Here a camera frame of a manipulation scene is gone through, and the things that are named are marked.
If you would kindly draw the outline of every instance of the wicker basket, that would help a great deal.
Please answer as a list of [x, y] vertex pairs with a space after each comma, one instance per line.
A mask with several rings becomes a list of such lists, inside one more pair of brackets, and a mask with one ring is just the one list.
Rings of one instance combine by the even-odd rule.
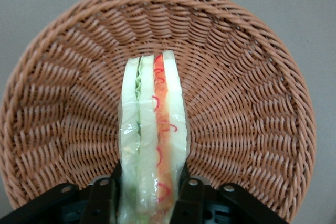
[[2, 104], [0, 165], [13, 207], [113, 171], [126, 60], [165, 49], [184, 90], [191, 173], [215, 188], [238, 183], [293, 219], [315, 160], [309, 93], [279, 38], [229, 0], [82, 0], [48, 25]]

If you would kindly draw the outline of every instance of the screw head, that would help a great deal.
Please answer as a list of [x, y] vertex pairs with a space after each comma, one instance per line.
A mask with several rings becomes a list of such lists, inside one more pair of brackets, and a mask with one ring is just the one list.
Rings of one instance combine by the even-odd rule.
[[232, 193], [233, 191], [235, 191], [235, 188], [232, 185], [225, 185], [224, 190], [226, 190], [228, 193]]
[[195, 179], [190, 179], [188, 183], [189, 183], [189, 185], [191, 185], [191, 186], [197, 186], [197, 185], [198, 185], [198, 181], [195, 180]]
[[103, 179], [100, 183], [99, 183], [99, 185], [100, 186], [105, 186], [105, 185], [107, 185], [109, 183], [109, 180], [106, 178], [106, 179]]
[[67, 192], [69, 192], [71, 190], [72, 190], [72, 186], [69, 185], [69, 186], [63, 187], [62, 190], [61, 190], [61, 192], [62, 193], [67, 193]]

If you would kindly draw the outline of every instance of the basket weave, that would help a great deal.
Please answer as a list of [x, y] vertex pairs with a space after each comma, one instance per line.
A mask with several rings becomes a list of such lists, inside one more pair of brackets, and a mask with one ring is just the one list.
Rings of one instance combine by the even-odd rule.
[[291, 221], [316, 152], [304, 79], [279, 38], [229, 0], [82, 0], [27, 47], [4, 95], [0, 165], [17, 208], [119, 160], [129, 57], [176, 54], [191, 126], [188, 166], [233, 182]]

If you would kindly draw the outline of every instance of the plastic wrap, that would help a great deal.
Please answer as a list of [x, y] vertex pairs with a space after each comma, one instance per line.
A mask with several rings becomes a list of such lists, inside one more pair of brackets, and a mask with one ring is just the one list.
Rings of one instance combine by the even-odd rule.
[[188, 121], [172, 51], [127, 62], [119, 105], [119, 224], [169, 223], [189, 152]]

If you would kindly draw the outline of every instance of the gray background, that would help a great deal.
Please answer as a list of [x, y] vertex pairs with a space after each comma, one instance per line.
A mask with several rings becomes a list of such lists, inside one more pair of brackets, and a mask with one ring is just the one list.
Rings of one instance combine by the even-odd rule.
[[[0, 95], [29, 42], [79, 0], [0, 0]], [[317, 120], [314, 177], [294, 223], [336, 223], [336, 0], [232, 0], [282, 39], [301, 69]], [[0, 183], [0, 217], [11, 207]]]

